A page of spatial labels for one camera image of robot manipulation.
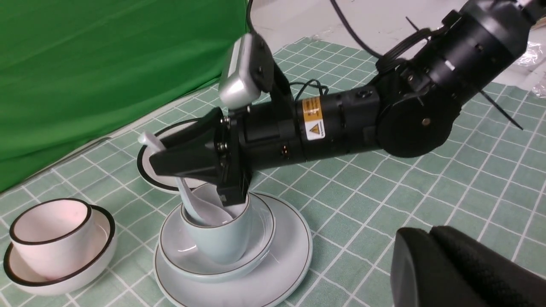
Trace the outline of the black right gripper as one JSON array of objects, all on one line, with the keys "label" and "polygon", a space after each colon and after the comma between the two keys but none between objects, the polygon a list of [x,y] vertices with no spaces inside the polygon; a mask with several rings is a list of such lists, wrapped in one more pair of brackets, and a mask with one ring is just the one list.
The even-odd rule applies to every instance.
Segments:
[{"label": "black right gripper", "polygon": [[229,109],[226,117],[215,107],[162,138],[165,149],[150,157],[152,169],[216,184],[224,206],[243,203],[254,171],[305,160],[297,107],[292,93],[279,92],[270,101]]}]

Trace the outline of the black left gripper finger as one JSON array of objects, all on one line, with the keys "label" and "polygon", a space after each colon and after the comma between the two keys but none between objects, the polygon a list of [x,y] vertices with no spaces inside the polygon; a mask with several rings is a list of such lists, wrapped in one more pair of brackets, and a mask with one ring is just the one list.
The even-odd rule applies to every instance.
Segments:
[{"label": "black left gripper finger", "polygon": [[396,307],[543,307],[546,282],[451,226],[395,235]]}]

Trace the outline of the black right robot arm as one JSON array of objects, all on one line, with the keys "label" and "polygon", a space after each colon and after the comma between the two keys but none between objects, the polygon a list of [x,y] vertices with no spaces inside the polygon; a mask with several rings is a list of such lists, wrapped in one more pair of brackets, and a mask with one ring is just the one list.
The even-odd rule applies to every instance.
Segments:
[{"label": "black right robot arm", "polygon": [[212,183],[222,204],[247,197],[255,171],[383,149],[404,159],[445,143],[462,107],[522,56],[543,0],[469,0],[439,29],[419,29],[384,55],[377,75],[340,93],[294,98],[289,81],[247,15],[249,33],[233,45],[215,107],[162,139],[150,165],[166,177]]}]

